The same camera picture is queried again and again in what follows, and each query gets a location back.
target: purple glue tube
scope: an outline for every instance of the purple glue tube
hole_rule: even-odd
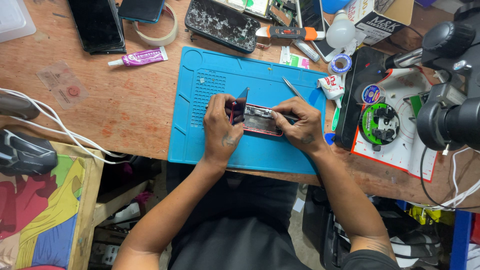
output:
[[[124,65],[126,67],[141,66],[149,63],[160,62],[168,60],[167,53],[163,46],[156,49],[142,50],[127,54],[121,57],[121,59],[108,62],[109,66],[120,66]]]

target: black shirt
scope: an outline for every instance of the black shirt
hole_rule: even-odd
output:
[[[287,230],[265,217],[222,217],[205,221],[172,242],[171,270],[308,270],[295,255]],[[387,255],[358,250],[343,270],[398,270]]]

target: blue silicone mat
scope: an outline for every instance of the blue silicone mat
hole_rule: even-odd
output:
[[[282,76],[322,112],[323,127],[326,99],[321,89],[316,88],[316,81],[327,74],[183,47],[168,160],[189,164],[196,164],[200,160],[204,153],[205,105],[213,94],[229,93],[237,97],[246,87],[250,87],[248,103],[271,108],[294,96]],[[228,161],[230,168],[315,174],[312,164],[285,136],[249,131],[243,133]]]

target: light bulb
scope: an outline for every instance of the light bulb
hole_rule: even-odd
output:
[[[327,30],[327,43],[330,47],[339,49],[345,47],[355,37],[355,25],[348,19],[345,10],[339,10]]]

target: tattoo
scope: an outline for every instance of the tattoo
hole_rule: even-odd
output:
[[[225,146],[225,145],[235,146],[235,143],[236,143],[236,140],[234,140],[232,136],[229,136],[228,131],[227,131],[227,133],[225,133],[225,135],[223,135],[223,137],[222,137],[222,146]]]
[[[395,257],[395,254],[393,253],[393,249],[391,245],[384,245],[382,243],[379,243],[371,239],[367,240],[367,242],[368,242],[367,247],[369,249],[380,251],[389,257]]]
[[[302,137],[300,139],[301,143],[306,144],[306,145],[313,142],[314,140],[315,140],[315,137],[313,137],[312,134],[308,134],[306,138]]]

